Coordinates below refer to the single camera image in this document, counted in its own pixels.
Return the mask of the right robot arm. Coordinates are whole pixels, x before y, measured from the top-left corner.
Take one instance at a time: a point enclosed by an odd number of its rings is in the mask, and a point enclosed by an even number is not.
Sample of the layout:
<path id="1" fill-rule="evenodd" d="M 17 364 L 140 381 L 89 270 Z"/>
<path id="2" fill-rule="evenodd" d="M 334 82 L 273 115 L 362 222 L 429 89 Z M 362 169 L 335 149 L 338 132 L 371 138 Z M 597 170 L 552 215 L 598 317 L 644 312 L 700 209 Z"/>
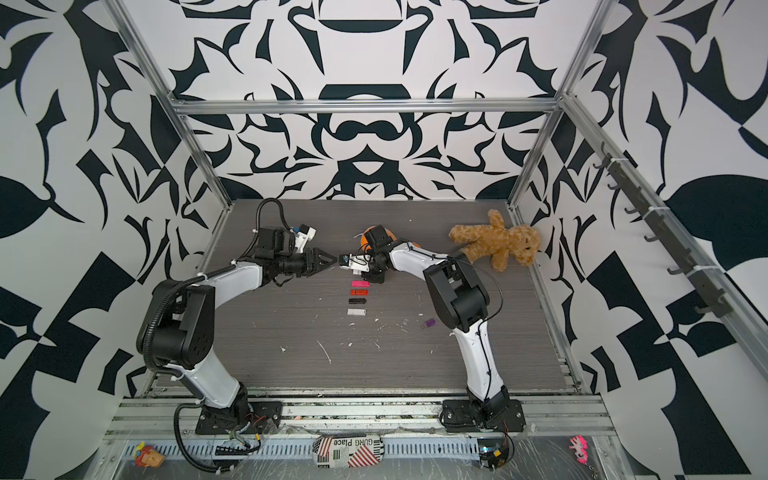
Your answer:
<path id="1" fill-rule="evenodd" d="M 478 414 L 488 421 L 506 409 L 508 390 L 496 367 L 488 332 L 490 296 L 466 256 L 423 249 L 394 238 L 381 225 L 367 229 L 361 245 L 367 281 L 381 283 L 386 271 L 396 270 L 425 282 L 435 313 L 458 342 L 470 404 Z"/>

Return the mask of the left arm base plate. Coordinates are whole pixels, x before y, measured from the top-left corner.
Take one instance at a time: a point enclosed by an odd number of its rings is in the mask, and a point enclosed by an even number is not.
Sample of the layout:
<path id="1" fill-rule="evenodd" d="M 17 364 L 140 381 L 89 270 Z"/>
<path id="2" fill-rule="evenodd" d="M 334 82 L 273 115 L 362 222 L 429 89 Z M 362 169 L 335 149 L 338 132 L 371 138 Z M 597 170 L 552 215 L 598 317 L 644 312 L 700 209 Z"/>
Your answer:
<path id="1" fill-rule="evenodd" d="M 197 435 L 224 435 L 231 431 L 244 434 L 271 434 L 280 427 L 283 403 L 256 401 L 248 406 L 235 402 L 227 409 L 203 406 L 195 433 Z"/>

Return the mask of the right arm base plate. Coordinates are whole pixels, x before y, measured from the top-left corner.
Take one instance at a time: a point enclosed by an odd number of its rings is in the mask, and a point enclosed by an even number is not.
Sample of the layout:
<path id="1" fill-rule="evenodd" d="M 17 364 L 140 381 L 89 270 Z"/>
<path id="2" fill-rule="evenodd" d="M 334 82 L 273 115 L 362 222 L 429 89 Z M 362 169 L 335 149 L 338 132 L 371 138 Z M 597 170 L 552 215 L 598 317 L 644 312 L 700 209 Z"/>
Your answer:
<path id="1" fill-rule="evenodd" d="M 449 433 L 473 431 L 522 432 L 526 425 L 518 400 L 501 398 L 481 404 L 470 400 L 445 400 L 438 421 Z"/>

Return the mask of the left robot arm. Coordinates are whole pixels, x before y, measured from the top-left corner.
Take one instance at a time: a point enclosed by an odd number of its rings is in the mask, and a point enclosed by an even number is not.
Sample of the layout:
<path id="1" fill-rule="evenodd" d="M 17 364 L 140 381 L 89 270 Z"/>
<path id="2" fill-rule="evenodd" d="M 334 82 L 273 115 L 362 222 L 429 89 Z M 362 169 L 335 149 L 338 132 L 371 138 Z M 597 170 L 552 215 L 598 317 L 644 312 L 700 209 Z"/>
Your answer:
<path id="1" fill-rule="evenodd" d="M 314 236 L 312 227 L 289 225 L 279 200 L 261 201 L 253 237 L 239 257 L 214 272 L 165 280 L 153 290 L 136 340 L 146 367 L 181 381 L 204 414 L 245 422 L 251 416 L 247 389 L 213 349 L 216 310 L 265 285 L 281 287 L 280 276 L 290 281 L 332 267 L 331 254 L 307 246 Z"/>

